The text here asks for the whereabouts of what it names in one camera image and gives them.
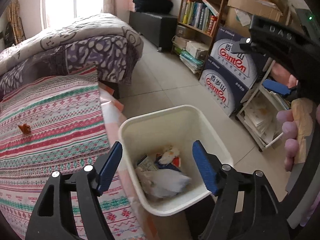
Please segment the right hand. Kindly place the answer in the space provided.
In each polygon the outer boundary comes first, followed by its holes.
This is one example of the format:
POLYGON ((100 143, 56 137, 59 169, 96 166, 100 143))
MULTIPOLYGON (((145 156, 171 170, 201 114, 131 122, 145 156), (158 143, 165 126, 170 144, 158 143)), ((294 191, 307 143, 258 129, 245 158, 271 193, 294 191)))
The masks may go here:
MULTIPOLYGON (((282 65, 275 63, 271 70, 271 76, 278 82, 283 85, 286 85, 288 88, 295 87, 298 84, 298 80, 287 71, 282 65)), ((297 140, 298 136, 298 127, 294 121, 292 111, 279 111, 277 114, 277 120, 282 125, 282 132, 284 133, 285 140, 285 170, 291 172, 295 156, 299 151, 299 143, 297 140)))

